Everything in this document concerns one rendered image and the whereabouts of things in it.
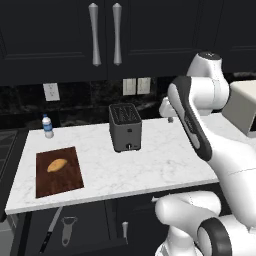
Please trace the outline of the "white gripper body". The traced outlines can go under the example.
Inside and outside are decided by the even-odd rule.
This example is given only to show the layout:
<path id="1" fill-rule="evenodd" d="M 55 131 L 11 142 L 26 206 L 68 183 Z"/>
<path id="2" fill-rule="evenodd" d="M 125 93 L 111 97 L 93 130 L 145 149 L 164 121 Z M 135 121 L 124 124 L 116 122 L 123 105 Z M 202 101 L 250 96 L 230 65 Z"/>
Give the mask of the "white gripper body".
<path id="1" fill-rule="evenodd" d="M 161 117 L 164 118 L 172 118 L 176 116 L 176 112 L 171 106 L 169 99 L 167 97 L 164 97 L 162 100 L 162 103 L 159 107 L 159 114 Z"/>

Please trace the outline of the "yellow-brown potato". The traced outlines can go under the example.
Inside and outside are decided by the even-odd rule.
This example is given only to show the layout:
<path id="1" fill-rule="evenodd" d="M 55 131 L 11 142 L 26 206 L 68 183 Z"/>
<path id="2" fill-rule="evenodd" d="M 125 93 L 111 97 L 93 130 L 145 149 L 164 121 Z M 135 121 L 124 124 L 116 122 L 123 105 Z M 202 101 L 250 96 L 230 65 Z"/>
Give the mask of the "yellow-brown potato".
<path id="1" fill-rule="evenodd" d="M 57 172 L 67 164 L 66 159 L 56 159 L 47 168 L 48 172 Z"/>

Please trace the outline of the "dark brown cutting board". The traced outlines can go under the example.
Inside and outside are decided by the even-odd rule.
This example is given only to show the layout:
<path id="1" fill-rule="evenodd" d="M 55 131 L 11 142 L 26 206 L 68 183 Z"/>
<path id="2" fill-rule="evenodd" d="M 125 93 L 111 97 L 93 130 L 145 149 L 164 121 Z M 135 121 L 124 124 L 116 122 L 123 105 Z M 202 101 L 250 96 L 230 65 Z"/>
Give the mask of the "dark brown cutting board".
<path id="1" fill-rule="evenodd" d="M 57 172 L 48 172 L 56 159 L 67 164 Z M 36 197 L 55 195 L 84 187 L 75 147 L 62 148 L 36 154 Z"/>

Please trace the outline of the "dark grey toaster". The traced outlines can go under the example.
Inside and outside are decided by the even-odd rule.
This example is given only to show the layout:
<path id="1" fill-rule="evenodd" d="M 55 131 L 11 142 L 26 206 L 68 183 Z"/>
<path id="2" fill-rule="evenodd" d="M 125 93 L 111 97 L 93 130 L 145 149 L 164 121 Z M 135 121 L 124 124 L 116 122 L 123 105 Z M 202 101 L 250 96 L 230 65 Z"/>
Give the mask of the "dark grey toaster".
<path id="1" fill-rule="evenodd" d="M 116 152 L 141 149 L 142 120 L 132 103 L 109 106 L 109 132 Z"/>

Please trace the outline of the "beige boxy appliance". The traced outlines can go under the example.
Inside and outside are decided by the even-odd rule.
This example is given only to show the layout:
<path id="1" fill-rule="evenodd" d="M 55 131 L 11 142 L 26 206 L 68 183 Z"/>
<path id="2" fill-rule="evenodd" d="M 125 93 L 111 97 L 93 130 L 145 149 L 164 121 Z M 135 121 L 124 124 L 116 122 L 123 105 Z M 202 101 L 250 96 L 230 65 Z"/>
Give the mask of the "beige boxy appliance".
<path id="1" fill-rule="evenodd" d="M 256 138 L 256 80 L 230 84 L 230 97 L 222 115 L 249 138 Z"/>

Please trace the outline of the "black base cupboard door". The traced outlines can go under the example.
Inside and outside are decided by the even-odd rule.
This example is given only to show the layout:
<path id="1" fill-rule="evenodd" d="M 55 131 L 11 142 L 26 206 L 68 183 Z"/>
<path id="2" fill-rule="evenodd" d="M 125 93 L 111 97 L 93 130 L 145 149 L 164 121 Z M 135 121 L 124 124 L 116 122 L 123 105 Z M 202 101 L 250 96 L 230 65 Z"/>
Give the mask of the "black base cupboard door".
<path id="1" fill-rule="evenodd" d="M 118 198 L 116 203 L 120 231 L 122 223 L 128 223 L 129 256 L 155 256 L 158 246 L 166 238 L 168 227 L 157 219 L 152 195 Z"/>

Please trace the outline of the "clear water bottle blue label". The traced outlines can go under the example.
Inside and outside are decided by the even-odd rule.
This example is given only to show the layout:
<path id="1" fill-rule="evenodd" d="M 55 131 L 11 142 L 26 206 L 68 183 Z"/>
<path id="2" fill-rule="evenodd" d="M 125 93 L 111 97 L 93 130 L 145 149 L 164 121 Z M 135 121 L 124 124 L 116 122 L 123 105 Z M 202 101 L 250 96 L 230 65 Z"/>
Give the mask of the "clear water bottle blue label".
<path id="1" fill-rule="evenodd" d="M 42 119 L 43 130 L 46 138 L 52 138 L 54 136 L 51 119 L 44 114 Z"/>

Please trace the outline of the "dark open drawer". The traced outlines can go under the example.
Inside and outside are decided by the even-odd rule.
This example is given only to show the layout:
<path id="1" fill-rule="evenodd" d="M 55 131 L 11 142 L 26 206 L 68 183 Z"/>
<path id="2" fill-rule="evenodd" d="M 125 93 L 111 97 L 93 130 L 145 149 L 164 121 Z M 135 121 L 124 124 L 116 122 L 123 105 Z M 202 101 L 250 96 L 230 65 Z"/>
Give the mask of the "dark open drawer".
<path id="1" fill-rule="evenodd" d="M 39 251 L 57 209 L 35 211 L 26 245 L 25 256 L 42 256 Z M 67 246 L 62 244 L 64 217 L 76 217 L 71 238 Z M 93 202 L 66 206 L 62 209 L 45 253 L 52 256 L 71 256 L 77 249 L 109 240 L 105 206 L 103 202 Z"/>

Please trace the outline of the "grey peeler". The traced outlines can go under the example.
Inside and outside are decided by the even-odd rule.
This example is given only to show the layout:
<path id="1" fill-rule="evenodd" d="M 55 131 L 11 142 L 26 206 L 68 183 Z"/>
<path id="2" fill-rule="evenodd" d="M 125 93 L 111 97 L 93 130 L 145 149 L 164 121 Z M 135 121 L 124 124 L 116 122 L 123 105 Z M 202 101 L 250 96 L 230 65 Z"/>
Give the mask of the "grey peeler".
<path id="1" fill-rule="evenodd" d="M 73 225 L 78 221 L 76 216 L 71 217 L 63 217 L 62 224 L 63 224 L 63 231 L 62 231 L 62 245 L 67 247 L 71 240 L 71 235 L 73 231 Z"/>

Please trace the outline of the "white wall switch plate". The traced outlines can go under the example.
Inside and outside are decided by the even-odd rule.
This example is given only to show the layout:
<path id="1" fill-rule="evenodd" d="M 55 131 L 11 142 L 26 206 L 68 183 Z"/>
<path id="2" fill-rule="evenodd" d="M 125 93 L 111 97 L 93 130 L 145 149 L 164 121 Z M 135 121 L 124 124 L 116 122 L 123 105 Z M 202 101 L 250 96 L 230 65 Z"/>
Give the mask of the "white wall switch plate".
<path id="1" fill-rule="evenodd" d="M 123 80 L 123 95 L 131 96 L 136 94 L 136 79 L 129 78 Z"/>
<path id="2" fill-rule="evenodd" d="M 137 94 L 149 94 L 150 93 L 151 79 L 149 77 L 139 78 L 137 83 Z"/>

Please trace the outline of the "black wall cupboard door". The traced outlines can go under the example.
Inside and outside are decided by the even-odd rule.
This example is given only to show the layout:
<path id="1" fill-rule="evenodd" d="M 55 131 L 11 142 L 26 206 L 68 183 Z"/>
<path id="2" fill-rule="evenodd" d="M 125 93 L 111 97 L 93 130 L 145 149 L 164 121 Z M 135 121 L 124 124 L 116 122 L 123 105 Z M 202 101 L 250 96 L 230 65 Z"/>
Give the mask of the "black wall cupboard door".
<path id="1" fill-rule="evenodd" d="M 98 5 L 101 65 L 88 6 Z M 0 85 L 107 78 L 104 0 L 0 0 Z"/>
<path id="2" fill-rule="evenodd" d="M 121 14 L 122 64 L 114 64 L 112 6 Z M 110 79 L 181 75 L 200 51 L 212 51 L 221 0 L 105 0 Z"/>
<path id="3" fill-rule="evenodd" d="M 256 70 L 256 0 L 222 0 L 215 46 L 225 72 Z"/>

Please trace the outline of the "white wall socket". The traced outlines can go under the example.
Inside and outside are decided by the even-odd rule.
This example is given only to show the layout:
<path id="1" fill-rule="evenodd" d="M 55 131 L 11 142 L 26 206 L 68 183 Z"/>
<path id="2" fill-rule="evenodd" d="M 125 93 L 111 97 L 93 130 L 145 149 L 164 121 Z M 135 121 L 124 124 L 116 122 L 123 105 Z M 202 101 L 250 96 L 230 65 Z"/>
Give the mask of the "white wall socket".
<path id="1" fill-rule="evenodd" d="M 44 89 L 45 99 L 48 102 L 60 100 L 57 83 L 44 83 L 43 89 Z"/>

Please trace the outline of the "black-handled kitchen knife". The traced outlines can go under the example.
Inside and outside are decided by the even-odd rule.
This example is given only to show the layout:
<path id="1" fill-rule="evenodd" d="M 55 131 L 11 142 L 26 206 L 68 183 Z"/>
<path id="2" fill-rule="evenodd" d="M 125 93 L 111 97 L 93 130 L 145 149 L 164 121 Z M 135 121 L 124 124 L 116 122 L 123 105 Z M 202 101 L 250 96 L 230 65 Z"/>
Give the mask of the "black-handled kitchen knife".
<path id="1" fill-rule="evenodd" d="M 49 242 L 49 240 L 50 240 L 50 237 L 51 237 L 51 235 L 52 235 L 52 233 L 53 233 L 54 227 L 55 227 L 55 225 L 56 225 L 56 223 L 57 223 L 57 221 L 58 221 L 58 218 L 59 218 L 59 216 L 60 216 L 60 214 L 61 214 L 62 209 L 63 209 L 63 207 L 59 207 L 59 208 L 57 209 L 57 211 L 56 211 L 56 213 L 55 213 L 55 215 L 54 215 L 54 217 L 53 217 L 53 219 L 52 219 L 52 221 L 51 221 L 51 223 L 50 223 L 50 226 L 49 226 L 49 228 L 48 228 L 46 237 L 45 237 L 45 239 L 44 239 L 44 241 L 43 241 L 43 243 L 42 243 L 42 246 L 41 246 L 41 248 L 40 248 L 40 251 L 39 251 L 40 254 L 41 254 L 41 253 L 44 253 L 44 251 L 45 251 L 45 249 L 46 249 L 46 247 L 47 247 L 47 244 L 48 244 L 48 242 Z"/>

